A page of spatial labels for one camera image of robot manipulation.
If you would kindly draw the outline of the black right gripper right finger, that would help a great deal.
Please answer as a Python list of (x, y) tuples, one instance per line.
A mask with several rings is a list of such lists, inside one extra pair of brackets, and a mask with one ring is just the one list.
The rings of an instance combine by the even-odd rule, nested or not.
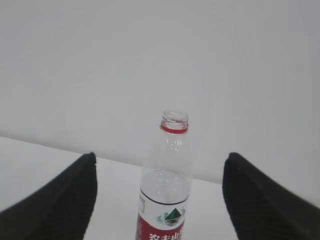
[(222, 194), (240, 240), (318, 240), (320, 209), (236, 152), (224, 163)]

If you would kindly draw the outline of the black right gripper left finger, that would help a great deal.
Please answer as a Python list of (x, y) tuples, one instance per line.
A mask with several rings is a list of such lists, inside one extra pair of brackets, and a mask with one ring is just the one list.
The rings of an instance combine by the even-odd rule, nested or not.
[(96, 155), (82, 155), (46, 185), (0, 213), (2, 240), (82, 240), (97, 199)]

